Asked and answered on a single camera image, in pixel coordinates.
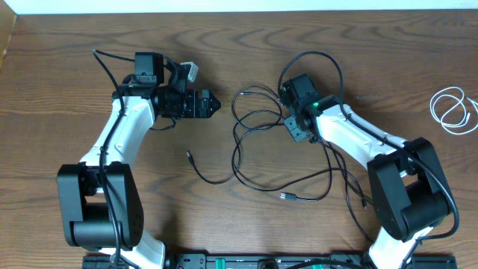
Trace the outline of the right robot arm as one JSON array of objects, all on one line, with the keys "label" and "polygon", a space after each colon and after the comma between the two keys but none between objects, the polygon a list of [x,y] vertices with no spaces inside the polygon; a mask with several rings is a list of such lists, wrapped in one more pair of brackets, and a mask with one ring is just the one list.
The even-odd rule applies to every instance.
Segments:
[{"label": "right robot arm", "polygon": [[414,252],[446,216],[459,213],[434,146],[419,137],[408,141],[373,126],[338,96],[323,96],[311,78],[298,75],[279,84],[278,95],[291,115],[285,125],[295,141],[330,142],[368,172],[373,206],[381,223],[366,252],[370,268],[446,267],[441,258]]}]

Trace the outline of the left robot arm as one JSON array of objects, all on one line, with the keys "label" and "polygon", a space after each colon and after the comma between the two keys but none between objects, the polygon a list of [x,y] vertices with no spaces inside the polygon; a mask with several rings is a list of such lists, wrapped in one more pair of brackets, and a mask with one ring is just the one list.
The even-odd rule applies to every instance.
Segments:
[{"label": "left robot arm", "polygon": [[138,52],[134,72],[114,81],[111,115],[98,140],[76,164],[57,174],[63,233],[71,247],[107,255],[101,268],[174,268],[162,241],[144,228],[132,167],[159,117],[211,117],[220,101],[210,90],[188,88],[198,66],[157,52]]}]

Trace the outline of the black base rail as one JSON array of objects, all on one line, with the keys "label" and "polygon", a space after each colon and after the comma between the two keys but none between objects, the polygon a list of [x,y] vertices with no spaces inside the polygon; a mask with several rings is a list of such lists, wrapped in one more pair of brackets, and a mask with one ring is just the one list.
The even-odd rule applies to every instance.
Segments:
[{"label": "black base rail", "polygon": [[[371,260],[362,254],[332,253],[328,256],[209,256],[200,253],[170,254],[165,268],[230,269],[230,268],[289,268],[304,262],[325,260],[313,268],[372,268]],[[457,269],[453,256],[413,256],[407,268]]]}]

